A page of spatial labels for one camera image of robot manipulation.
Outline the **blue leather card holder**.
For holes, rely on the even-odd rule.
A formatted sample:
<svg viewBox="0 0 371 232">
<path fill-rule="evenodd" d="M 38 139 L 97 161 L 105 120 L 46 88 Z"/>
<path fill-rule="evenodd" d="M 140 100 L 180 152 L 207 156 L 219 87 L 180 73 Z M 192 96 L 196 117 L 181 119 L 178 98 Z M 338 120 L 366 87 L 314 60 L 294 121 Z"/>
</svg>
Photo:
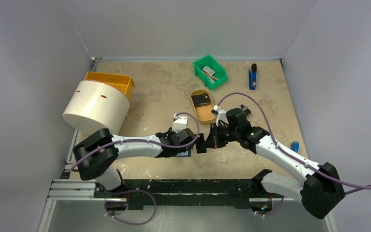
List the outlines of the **blue leather card holder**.
<svg viewBox="0 0 371 232">
<path fill-rule="evenodd" d="M 191 157 L 192 149 L 193 146 L 176 148 L 173 157 Z"/>
</svg>

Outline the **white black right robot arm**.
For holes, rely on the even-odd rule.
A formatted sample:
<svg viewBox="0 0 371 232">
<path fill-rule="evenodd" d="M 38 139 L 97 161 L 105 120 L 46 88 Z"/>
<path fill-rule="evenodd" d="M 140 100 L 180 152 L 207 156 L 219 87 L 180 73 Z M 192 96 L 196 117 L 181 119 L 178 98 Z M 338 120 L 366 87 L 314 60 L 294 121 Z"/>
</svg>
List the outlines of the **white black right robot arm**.
<svg viewBox="0 0 371 232">
<path fill-rule="evenodd" d="M 228 111 L 215 105 L 212 114 L 216 122 L 210 125 L 210 133 L 204 145 L 206 148 L 225 147 L 237 142 L 242 148 L 264 157 L 291 176 L 281 176 L 264 169 L 252 180 L 252 191 L 263 197 L 276 193 L 302 203 L 303 207 L 315 218 L 324 219 L 345 197 L 343 186 L 338 183 L 337 169 L 326 162 L 304 158 L 288 147 L 278 143 L 271 134 L 254 127 L 247 120 L 250 110 L 245 106 Z"/>
</svg>

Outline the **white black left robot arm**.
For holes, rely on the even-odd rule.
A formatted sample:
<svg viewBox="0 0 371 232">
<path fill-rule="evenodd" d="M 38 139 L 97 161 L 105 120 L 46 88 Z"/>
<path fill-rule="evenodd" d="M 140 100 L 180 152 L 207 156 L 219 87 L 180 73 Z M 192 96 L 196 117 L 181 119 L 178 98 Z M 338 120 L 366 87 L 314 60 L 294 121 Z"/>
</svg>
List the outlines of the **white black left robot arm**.
<svg viewBox="0 0 371 232">
<path fill-rule="evenodd" d="M 73 148 L 75 164 L 81 180 L 96 180 L 114 198 L 123 195 L 125 185 L 119 171 L 111 165 L 117 159 L 149 157 L 170 158 L 193 147 L 197 140 L 191 129 L 159 132 L 147 137 L 124 137 L 100 129 Z"/>
</svg>

